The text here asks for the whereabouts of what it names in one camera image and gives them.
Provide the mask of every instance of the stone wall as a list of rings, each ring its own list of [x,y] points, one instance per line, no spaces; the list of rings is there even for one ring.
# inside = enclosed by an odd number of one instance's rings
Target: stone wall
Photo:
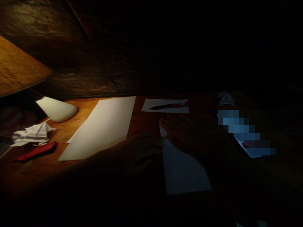
[[[55,72],[34,88],[58,99],[266,89],[299,67],[295,9],[283,1],[24,0],[0,5],[0,34]]]

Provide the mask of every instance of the wooden desk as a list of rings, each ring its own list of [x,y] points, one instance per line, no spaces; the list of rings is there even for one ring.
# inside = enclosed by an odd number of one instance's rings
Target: wooden desk
[[[128,137],[134,136],[140,132],[151,132],[159,135],[158,119],[166,116],[166,113],[148,113],[141,112],[144,100],[146,98],[161,99],[185,99],[194,101],[197,104],[190,106],[190,117],[199,120],[207,119],[213,121],[212,111],[218,109],[241,109],[245,110],[247,117],[251,117],[251,124],[266,121],[261,130],[271,131],[268,138],[276,147],[276,156],[271,157],[270,162],[266,159],[258,160],[261,166],[271,171],[273,174],[287,180],[295,187],[302,190],[302,174],[298,170],[303,163],[302,156],[296,147],[281,134],[273,132],[272,126],[264,117],[258,116],[257,106],[255,106],[248,97],[242,92],[230,92],[236,100],[237,108],[224,105],[218,107],[214,100],[213,93],[192,94],[192,95],[170,95],[170,96],[138,96],[135,101],[133,115],[129,126]],[[51,127],[57,128],[51,133],[51,141],[57,141],[58,146],[54,153],[48,154],[26,163],[12,163],[11,160],[29,150],[28,147],[13,148],[2,159],[0,159],[0,187],[5,193],[12,193],[19,188],[25,187],[30,183],[41,179],[47,174],[61,169],[76,161],[57,161],[62,152],[67,147],[67,140],[76,132],[81,124],[87,119],[97,102],[97,99],[75,99],[67,100],[78,107],[78,113],[71,119],[56,123],[48,121]],[[155,157],[151,165],[143,173],[130,179],[128,188],[123,188],[127,196],[125,202],[140,205],[155,205],[156,207],[174,207],[197,209],[197,207],[206,214],[217,215],[221,217],[243,217],[241,212],[235,207],[220,187],[219,183],[208,173],[210,182],[213,186],[212,191],[189,193],[184,195],[166,196],[165,178],[163,170],[163,158],[161,155]]]

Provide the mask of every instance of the hand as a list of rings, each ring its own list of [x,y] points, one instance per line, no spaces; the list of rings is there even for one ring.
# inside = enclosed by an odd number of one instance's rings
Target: hand
[[[201,157],[214,149],[213,145],[216,138],[218,139],[216,129],[199,127],[183,115],[161,118],[159,124],[167,132],[166,138],[176,148],[195,157]]]
[[[163,152],[163,140],[153,134],[141,133],[107,149],[112,171],[126,176],[143,171],[151,163],[151,155]]]

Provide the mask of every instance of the paper airplane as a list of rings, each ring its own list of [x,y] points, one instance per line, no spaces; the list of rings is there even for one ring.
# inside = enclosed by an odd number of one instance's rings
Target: paper airplane
[[[219,94],[218,98],[220,98],[221,100],[218,102],[218,106],[223,106],[224,104],[226,105],[231,105],[233,107],[235,106],[235,101],[233,100],[233,98],[231,97],[231,95],[229,93],[227,93],[226,91],[222,92],[221,94]]]

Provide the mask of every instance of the desk lamp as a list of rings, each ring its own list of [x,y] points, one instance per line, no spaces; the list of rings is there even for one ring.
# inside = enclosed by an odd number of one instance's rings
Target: desk lamp
[[[29,89],[51,74],[48,67],[0,36],[0,98],[28,89],[50,119],[56,122],[68,120],[76,114],[77,107]]]

